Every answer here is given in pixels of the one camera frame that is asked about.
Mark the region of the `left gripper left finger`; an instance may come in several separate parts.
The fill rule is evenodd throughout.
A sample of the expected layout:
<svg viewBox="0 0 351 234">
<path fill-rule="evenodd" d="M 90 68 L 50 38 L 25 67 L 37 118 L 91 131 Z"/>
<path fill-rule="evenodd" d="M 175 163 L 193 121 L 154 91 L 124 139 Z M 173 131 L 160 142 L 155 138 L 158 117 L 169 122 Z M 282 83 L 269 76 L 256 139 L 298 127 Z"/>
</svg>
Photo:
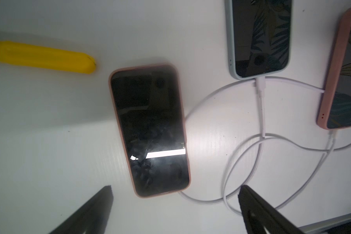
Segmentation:
<svg viewBox="0 0 351 234">
<path fill-rule="evenodd" d="M 55 228 L 53 234 L 105 233 L 114 196 L 111 186 L 104 186 L 68 219 Z"/>
</svg>

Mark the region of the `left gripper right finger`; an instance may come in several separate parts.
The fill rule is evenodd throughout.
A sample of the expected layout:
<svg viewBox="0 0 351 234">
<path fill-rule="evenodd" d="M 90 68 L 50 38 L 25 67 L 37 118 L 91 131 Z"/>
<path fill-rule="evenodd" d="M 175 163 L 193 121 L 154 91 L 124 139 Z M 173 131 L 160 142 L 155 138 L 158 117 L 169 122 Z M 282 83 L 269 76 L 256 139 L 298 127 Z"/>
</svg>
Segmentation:
<svg viewBox="0 0 351 234">
<path fill-rule="evenodd" d="M 303 233 L 248 185 L 241 187 L 238 200 L 247 233 L 265 234 L 267 231 L 270 234 Z"/>
</svg>

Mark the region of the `phone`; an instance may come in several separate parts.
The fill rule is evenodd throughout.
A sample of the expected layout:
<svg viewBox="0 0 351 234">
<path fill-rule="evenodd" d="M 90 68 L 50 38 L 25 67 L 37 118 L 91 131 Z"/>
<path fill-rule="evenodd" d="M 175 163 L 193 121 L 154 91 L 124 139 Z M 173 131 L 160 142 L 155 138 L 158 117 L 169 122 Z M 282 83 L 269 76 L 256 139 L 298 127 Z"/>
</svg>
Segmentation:
<svg viewBox="0 0 351 234">
<path fill-rule="evenodd" d="M 351 127 L 351 8 L 340 19 L 317 117 L 319 127 Z"/>
<path fill-rule="evenodd" d="M 292 0 L 225 1 L 228 66 L 237 80 L 283 71 L 290 60 Z"/>
<path fill-rule="evenodd" d="M 109 79 L 134 191 L 150 198 L 191 182 L 178 72 L 171 64 L 128 67 Z"/>
</svg>

